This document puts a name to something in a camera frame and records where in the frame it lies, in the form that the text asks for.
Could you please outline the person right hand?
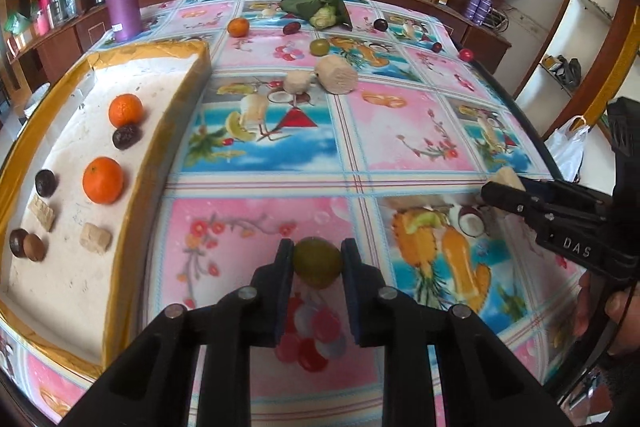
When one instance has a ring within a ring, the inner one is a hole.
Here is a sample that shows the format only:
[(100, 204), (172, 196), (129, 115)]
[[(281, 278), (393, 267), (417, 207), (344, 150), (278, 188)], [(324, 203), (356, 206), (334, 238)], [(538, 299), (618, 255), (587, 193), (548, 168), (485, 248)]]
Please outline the person right hand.
[[(574, 321), (573, 334), (580, 337), (588, 329), (591, 312), (591, 274), (585, 272), (580, 277), (579, 294)], [(608, 298), (604, 306), (608, 318), (620, 326), (608, 353), (610, 355), (629, 355), (639, 349), (639, 284), (619, 291)]]

